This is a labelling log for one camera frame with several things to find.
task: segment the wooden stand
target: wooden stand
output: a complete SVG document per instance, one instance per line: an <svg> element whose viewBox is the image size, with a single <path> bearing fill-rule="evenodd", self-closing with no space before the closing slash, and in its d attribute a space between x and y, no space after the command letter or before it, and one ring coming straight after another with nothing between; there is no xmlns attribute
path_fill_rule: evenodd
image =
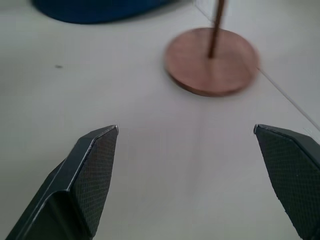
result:
<svg viewBox="0 0 320 240"><path fill-rule="evenodd" d="M214 27L196 28L176 37L165 52L165 67L182 88L201 96L226 96L247 87L258 73L251 44L220 29L225 0L219 0Z"/></svg>

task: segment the wooden pole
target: wooden pole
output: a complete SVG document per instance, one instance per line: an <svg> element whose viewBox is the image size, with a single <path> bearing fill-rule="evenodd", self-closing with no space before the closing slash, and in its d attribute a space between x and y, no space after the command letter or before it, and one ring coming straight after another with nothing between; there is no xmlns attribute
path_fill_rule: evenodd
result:
<svg viewBox="0 0 320 240"><path fill-rule="evenodd" d="M209 46L209 52L208 52L208 58L213 59L215 57L215 51L216 51L216 45L218 41L219 36L219 29L221 25L221 19L224 11L225 6L225 0L218 0L218 5L216 9L216 15L215 15L215 21L214 26L212 28L212 35L210 40L210 46Z"/></svg>

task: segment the blue object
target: blue object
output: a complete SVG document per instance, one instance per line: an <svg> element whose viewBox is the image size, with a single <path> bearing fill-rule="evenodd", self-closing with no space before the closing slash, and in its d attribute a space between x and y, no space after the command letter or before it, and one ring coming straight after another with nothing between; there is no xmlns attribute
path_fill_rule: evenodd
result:
<svg viewBox="0 0 320 240"><path fill-rule="evenodd" d="M169 0L31 0L45 15L67 23L95 24L120 20Z"/></svg>

